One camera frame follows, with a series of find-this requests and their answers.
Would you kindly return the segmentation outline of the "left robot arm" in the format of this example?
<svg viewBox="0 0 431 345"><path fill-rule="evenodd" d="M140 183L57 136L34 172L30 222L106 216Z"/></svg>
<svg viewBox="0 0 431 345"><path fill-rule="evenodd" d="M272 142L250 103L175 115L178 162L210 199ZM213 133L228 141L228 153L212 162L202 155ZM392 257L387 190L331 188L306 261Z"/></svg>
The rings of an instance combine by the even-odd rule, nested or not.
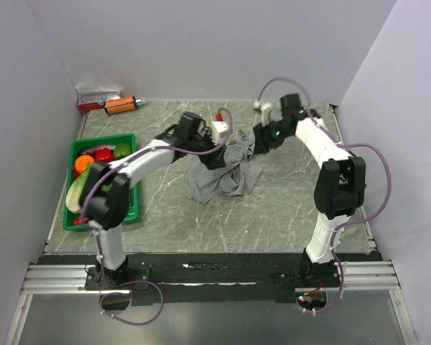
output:
<svg viewBox="0 0 431 345"><path fill-rule="evenodd" d="M119 289L129 283L121 232L129 210L130 190L149 174L186 155L197 155L209 170L223 167L233 119L226 108L219 109L218 115L222 129L186 111L176 124L142 149L111 163L92 164L80 197L80 220L94 233L98 268L102 281L110 288Z"/></svg>

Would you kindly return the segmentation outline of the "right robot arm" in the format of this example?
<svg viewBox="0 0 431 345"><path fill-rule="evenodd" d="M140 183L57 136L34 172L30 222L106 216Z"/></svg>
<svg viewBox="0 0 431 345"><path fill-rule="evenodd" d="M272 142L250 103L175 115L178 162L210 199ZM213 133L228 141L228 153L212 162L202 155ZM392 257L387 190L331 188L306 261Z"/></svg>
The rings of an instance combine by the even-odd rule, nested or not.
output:
<svg viewBox="0 0 431 345"><path fill-rule="evenodd" d="M254 110L261 114L261 121L253 128L254 152L266 154L280 147L285 139L295 137L320 169L313 194L318 217L299 266L301 281L312 287L338 272L335 248L346 223L363 204L366 163L341 147L318 112L302 106L298 94L287 94L279 103L281 118L273 120L272 103L255 101Z"/></svg>

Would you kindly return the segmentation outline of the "grey garment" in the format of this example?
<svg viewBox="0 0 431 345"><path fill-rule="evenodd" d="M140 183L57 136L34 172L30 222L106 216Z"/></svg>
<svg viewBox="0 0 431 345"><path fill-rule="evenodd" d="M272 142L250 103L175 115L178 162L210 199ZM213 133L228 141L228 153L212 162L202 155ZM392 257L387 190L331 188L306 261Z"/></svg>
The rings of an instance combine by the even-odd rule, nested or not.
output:
<svg viewBox="0 0 431 345"><path fill-rule="evenodd" d="M231 139L237 141L228 145ZM184 195L206 204L218 195L236 197L250 194L263 170L254 154L254 138L242 130L232 134L224 154L226 166L208 170L201 162L184 174Z"/></svg>

